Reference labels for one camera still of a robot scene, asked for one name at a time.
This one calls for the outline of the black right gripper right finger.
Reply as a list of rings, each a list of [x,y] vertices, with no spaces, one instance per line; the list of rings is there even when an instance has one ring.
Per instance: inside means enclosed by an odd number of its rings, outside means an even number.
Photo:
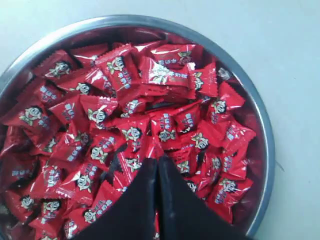
[[[249,240],[193,193],[167,156],[158,160],[161,240]]]

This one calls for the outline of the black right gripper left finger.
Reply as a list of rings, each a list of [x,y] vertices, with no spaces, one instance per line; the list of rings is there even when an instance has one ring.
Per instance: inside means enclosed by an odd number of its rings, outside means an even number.
[[[121,197],[76,240],[152,240],[155,231],[155,189],[158,163],[144,160]]]

